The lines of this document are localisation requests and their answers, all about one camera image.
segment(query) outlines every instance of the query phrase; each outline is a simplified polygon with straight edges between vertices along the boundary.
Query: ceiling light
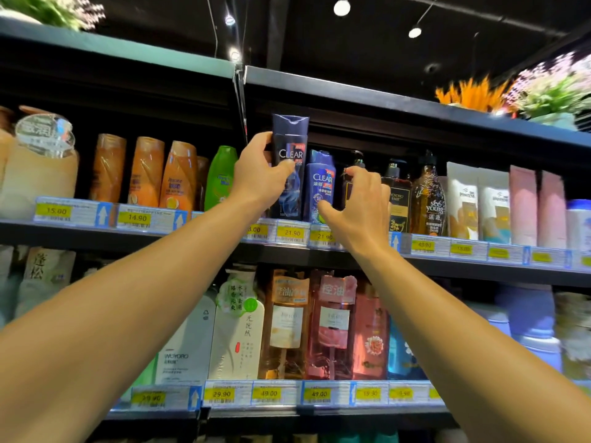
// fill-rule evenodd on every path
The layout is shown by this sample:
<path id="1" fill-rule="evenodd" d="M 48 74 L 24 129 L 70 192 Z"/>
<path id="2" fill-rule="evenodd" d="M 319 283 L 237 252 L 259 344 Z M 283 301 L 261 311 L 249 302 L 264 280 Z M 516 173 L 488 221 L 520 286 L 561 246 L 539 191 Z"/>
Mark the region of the ceiling light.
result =
<path id="1" fill-rule="evenodd" d="M 419 28 L 418 26 L 415 26 L 414 28 L 412 28 L 412 29 L 411 29 L 411 30 L 408 32 L 408 36 L 409 36 L 411 39 L 414 39 L 414 38 L 416 38 L 416 37 L 420 36 L 420 35 L 421 35 L 421 32 L 422 32 L 422 31 L 421 31 L 421 28 Z"/>
<path id="2" fill-rule="evenodd" d="M 348 0 L 339 0 L 335 3 L 335 14 L 339 17 L 344 17 L 351 10 L 351 4 Z"/>
<path id="3" fill-rule="evenodd" d="M 230 48 L 230 60 L 234 61 L 234 62 L 238 62 L 241 60 L 241 56 L 240 56 L 240 51 L 238 51 L 236 48 L 232 47 Z"/>

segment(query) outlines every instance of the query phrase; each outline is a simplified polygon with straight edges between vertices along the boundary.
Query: blue bottle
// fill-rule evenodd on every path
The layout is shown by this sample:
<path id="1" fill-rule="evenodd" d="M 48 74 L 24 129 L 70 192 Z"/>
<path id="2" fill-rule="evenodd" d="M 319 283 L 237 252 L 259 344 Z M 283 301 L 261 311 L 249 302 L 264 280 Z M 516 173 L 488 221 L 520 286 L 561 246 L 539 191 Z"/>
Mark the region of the blue bottle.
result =
<path id="1" fill-rule="evenodd" d="M 313 150 L 310 163 L 306 165 L 306 202 L 304 221 L 325 224 L 318 214 L 318 202 L 326 200 L 332 205 L 335 193 L 335 164 L 332 156 L 325 150 Z"/>
<path id="2" fill-rule="evenodd" d="M 388 353 L 388 379 L 426 380 L 427 375 L 419 367 L 408 343 L 390 319 L 390 342 Z"/>
<path id="3" fill-rule="evenodd" d="M 308 121 L 309 118 L 306 116 L 273 115 L 273 164 L 278 165 L 285 159 L 291 159 L 296 167 L 285 181 L 285 188 L 279 200 L 271 206 L 273 218 L 301 220 Z"/>

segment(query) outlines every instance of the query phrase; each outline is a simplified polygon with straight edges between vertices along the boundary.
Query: ceiling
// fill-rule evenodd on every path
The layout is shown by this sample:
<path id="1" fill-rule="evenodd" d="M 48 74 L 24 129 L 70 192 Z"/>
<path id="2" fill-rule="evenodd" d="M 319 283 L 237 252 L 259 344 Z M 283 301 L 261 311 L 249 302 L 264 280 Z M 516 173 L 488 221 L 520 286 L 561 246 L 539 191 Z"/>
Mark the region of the ceiling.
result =
<path id="1" fill-rule="evenodd" d="M 408 32 L 429 7 L 419 0 L 349 0 L 342 18 L 336 0 L 92 1 L 107 13 L 99 34 L 224 59 L 235 46 L 246 64 L 426 99 L 436 86 L 502 76 L 591 31 L 591 0 L 437 0 L 415 39 Z"/>

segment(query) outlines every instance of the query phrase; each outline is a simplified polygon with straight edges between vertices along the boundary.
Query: pink tag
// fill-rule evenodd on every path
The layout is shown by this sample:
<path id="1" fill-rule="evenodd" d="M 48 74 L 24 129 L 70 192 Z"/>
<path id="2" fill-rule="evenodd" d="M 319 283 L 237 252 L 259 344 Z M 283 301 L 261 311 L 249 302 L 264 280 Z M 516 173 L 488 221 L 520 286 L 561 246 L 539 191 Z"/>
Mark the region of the pink tag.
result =
<path id="1" fill-rule="evenodd" d="M 318 298 L 320 301 L 332 303 L 355 304 L 356 291 L 357 278 L 354 276 L 337 278 L 336 276 L 324 275 L 320 281 Z"/>

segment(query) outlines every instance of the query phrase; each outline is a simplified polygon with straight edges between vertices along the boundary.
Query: person's left hand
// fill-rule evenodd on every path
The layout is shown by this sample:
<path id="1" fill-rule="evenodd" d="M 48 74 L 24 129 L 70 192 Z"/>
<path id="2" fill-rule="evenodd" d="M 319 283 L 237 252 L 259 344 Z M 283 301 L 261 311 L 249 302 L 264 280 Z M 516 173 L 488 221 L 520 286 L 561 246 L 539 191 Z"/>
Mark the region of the person's left hand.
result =
<path id="1" fill-rule="evenodd" d="M 234 166 L 234 181 L 228 198 L 248 201 L 258 215 L 279 199 L 285 180 L 296 167 L 293 160 L 269 167 L 263 151 L 271 142 L 271 136 L 271 132 L 257 133 L 244 148 Z"/>

